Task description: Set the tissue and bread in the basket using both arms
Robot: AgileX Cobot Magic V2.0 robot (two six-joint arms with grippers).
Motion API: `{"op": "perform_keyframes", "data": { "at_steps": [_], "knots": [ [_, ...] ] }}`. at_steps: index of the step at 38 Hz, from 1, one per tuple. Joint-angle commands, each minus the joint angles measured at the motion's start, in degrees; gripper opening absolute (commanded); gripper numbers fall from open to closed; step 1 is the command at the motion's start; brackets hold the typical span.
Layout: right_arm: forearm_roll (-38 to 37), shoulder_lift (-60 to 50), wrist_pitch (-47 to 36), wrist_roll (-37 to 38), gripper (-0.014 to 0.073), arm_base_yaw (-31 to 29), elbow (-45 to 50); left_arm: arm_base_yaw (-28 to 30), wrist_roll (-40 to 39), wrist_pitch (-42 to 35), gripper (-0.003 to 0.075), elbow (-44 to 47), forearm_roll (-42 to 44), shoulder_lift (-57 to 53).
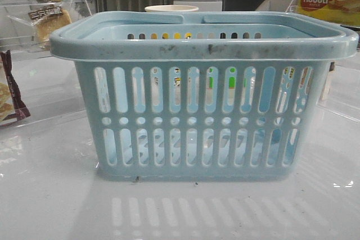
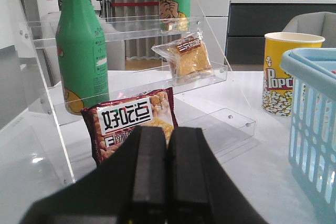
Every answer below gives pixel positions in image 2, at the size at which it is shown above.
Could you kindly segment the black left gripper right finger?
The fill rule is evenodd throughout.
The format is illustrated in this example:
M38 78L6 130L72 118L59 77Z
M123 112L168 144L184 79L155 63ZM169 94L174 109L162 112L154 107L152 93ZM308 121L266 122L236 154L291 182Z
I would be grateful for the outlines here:
M200 128L173 131L167 166L168 223L266 223L224 171Z

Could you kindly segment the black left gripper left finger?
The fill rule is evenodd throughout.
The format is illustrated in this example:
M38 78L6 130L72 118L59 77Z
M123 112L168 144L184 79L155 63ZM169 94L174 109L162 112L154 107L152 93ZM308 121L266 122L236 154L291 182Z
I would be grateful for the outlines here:
M137 126L95 170L31 205L21 223L165 223L166 141Z

